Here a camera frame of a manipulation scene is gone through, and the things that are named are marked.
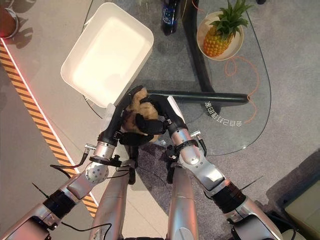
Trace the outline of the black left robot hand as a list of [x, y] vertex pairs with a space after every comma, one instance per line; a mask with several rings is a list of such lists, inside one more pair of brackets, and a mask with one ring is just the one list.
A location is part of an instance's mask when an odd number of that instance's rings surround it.
[[120, 102], [115, 106], [115, 111], [108, 127], [99, 134], [97, 139], [98, 142], [111, 144], [115, 147], [118, 142], [121, 145], [136, 147], [146, 144], [154, 138], [154, 136], [150, 134], [144, 135], [135, 132], [121, 132], [121, 126], [124, 121], [122, 113], [129, 106], [134, 95], [142, 89], [143, 86], [139, 85], [123, 96]]

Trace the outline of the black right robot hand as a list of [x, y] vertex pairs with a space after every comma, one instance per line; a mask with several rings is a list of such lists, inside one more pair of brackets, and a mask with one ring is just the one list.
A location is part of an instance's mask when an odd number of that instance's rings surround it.
[[164, 121], [158, 119], [148, 120], [137, 113], [135, 116], [135, 124], [143, 133], [148, 135], [161, 135], [168, 131], [171, 136], [177, 130], [188, 129], [183, 118], [176, 113], [168, 97], [152, 94], [140, 100], [140, 103], [151, 103], [158, 114], [165, 119]]

